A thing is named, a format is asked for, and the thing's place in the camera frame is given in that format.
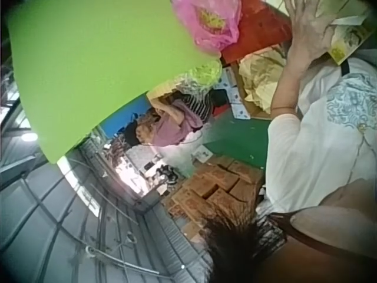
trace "crumpled yellow paper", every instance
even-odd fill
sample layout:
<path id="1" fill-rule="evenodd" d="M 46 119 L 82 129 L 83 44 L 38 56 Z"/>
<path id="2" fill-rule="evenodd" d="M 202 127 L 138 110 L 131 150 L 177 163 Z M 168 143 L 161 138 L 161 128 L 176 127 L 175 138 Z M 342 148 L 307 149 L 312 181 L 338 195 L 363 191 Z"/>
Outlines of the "crumpled yellow paper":
<path id="1" fill-rule="evenodd" d="M 247 93 L 245 100 L 254 102 L 268 114 L 286 62 L 282 54 L 279 47 L 269 47 L 245 56 L 239 64 L 239 73 Z"/>

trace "bag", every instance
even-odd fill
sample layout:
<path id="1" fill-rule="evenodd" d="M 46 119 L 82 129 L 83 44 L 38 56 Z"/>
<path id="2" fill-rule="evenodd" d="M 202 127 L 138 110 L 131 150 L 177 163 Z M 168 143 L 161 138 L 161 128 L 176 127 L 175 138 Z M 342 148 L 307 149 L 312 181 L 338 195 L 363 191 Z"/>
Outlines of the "bag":
<path id="1" fill-rule="evenodd" d="M 240 0 L 172 0 L 172 4 L 196 45 L 205 51 L 218 52 L 237 42 Z"/>

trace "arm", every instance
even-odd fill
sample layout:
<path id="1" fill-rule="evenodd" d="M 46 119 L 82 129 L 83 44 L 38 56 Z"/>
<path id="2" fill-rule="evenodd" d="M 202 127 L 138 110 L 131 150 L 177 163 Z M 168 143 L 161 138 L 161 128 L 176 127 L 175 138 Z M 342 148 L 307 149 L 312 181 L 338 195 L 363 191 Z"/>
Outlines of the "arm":
<path id="1" fill-rule="evenodd" d="M 162 103 L 158 98 L 152 99 L 150 102 L 156 110 L 166 112 L 178 125 L 182 124 L 184 114 L 181 110 L 176 109 L 174 106 Z"/>
<path id="2" fill-rule="evenodd" d="M 316 17 L 319 0 L 285 0 L 292 22 L 292 46 L 271 103 L 271 118 L 282 114 L 296 115 L 300 82 L 311 62 L 322 56 L 330 47 L 333 28 L 329 25 L 334 16 Z"/>

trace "strap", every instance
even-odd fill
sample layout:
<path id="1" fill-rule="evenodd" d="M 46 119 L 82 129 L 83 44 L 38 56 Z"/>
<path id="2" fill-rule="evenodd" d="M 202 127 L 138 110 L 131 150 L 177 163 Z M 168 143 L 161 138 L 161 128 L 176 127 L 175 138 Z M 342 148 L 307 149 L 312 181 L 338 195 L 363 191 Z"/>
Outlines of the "strap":
<path id="1" fill-rule="evenodd" d="M 342 70 L 342 77 L 344 77 L 345 75 L 349 74 L 349 64 L 348 64 L 348 60 L 347 59 L 346 59 L 346 61 L 344 61 L 343 63 L 341 63 L 340 69 Z"/>

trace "stacked cardboard boxes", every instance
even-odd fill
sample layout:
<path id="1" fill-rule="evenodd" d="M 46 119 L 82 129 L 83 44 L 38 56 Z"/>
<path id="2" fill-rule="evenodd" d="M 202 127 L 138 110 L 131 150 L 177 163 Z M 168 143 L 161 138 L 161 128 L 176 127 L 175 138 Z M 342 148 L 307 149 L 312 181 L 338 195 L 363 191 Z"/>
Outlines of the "stacked cardboard boxes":
<path id="1" fill-rule="evenodd" d="M 163 204 L 172 217 L 182 217 L 180 210 L 187 215 L 190 222 L 182 232 L 192 242 L 200 242 L 204 218 L 215 217 L 219 210 L 230 216 L 254 211 L 263 172 L 227 156 L 213 156 L 205 164 L 194 165 L 195 174 Z"/>

